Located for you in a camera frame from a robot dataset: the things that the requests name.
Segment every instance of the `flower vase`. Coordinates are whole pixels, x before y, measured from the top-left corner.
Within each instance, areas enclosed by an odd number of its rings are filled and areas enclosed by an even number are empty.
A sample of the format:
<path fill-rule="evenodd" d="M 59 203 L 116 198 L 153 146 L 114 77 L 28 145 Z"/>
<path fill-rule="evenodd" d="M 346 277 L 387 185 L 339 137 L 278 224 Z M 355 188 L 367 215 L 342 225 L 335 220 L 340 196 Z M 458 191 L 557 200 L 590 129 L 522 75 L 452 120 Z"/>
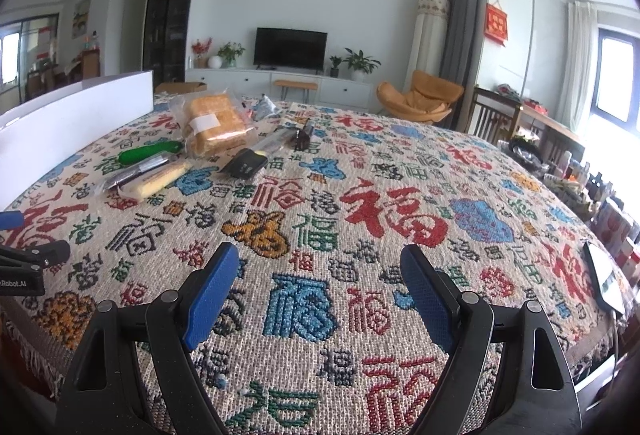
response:
<path fill-rule="evenodd" d="M 362 83 L 366 77 L 367 73 L 364 70 L 354 70 L 351 73 L 351 81 L 357 81 L 358 83 Z"/>

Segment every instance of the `bread loaf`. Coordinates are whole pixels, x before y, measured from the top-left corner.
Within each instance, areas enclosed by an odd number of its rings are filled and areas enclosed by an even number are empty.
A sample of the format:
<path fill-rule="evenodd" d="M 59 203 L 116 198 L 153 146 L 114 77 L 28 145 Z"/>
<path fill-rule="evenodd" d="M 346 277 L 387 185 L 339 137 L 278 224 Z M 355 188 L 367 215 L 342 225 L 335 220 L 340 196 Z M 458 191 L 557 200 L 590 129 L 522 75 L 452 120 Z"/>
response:
<path fill-rule="evenodd" d="M 226 94 L 203 96 L 185 103 L 184 112 L 191 152 L 198 157 L 217 154 L 246 144 L 247 126 Z"/>

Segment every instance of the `patterned tablecloth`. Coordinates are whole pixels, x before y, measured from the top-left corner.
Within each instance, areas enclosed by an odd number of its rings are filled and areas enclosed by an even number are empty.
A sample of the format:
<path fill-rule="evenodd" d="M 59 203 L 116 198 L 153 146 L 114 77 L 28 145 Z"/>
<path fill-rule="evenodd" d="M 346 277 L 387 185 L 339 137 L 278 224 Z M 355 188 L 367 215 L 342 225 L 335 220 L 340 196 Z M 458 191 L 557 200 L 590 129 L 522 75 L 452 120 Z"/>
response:
<path fill-rule="evenodd" d="M 46 295 L 0 302 L 8 332 L 54 389 L 96 303 L 140 304 L 177 288 L 225 240 L 238 246 L 241 267 L 193 360 L 234 433 L 408 429 L 446 355 L 402 283 L 407 243 L 491 303 L 539 300 L 574 371 L 608 348 L 581 258 L 584 239 L 597 240 L 486 142 L 284 104 L 284 120 L 316 120 L 311 147 L 281 151 L 248 184 L 217 173 L 223 160 L 213 158 L 146 202 L 94 196 L 92 186 L 120 168 L 118 152 L 179 138 L 166 101 L 71 156 L 12 206 L 26 222 L 1 241 L 23 248 L 65 238 L 72 247 L 65 265 L 46 270 Z M 279 123 L 261 122 L 260 132 Z M 145 348 L 143 379 L 167 428 Z M 467 427 L 481 420 L 497 361 L 493 349 Z"/>

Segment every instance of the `packaged bread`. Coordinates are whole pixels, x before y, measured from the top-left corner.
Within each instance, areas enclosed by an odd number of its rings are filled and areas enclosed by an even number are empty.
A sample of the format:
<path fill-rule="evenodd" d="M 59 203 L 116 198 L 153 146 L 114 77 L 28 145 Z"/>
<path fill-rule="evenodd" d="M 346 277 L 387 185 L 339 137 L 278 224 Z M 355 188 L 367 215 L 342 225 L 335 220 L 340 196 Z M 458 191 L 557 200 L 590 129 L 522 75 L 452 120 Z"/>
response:
<path fill-rule="evenodd" d="M 243 146 L 253 128 L 230 91 L 184 94 L 172 99 L 170 108 L 193 157 L 210 157 Z"/>

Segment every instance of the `white vase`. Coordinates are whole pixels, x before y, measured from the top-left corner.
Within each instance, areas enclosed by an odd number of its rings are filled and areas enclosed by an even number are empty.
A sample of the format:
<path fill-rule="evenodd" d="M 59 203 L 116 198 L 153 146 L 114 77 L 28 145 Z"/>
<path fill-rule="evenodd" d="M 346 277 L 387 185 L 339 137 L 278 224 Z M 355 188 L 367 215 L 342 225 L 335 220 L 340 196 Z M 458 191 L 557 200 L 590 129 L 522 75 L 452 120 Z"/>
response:
<path fill-rule="evenodd" d="M 222 58 L 220 56 L 212 56 L 207 62 L 210 69 L 219 69 L 222 67 Z"/>
<path fill-rule="evenodd" d="M 364 70 L 351 71 L 351 81 L 357 81 L 358 83 L 362 83 L 366 77 L 367 77 L 367 73 L 364 72 Z"/>

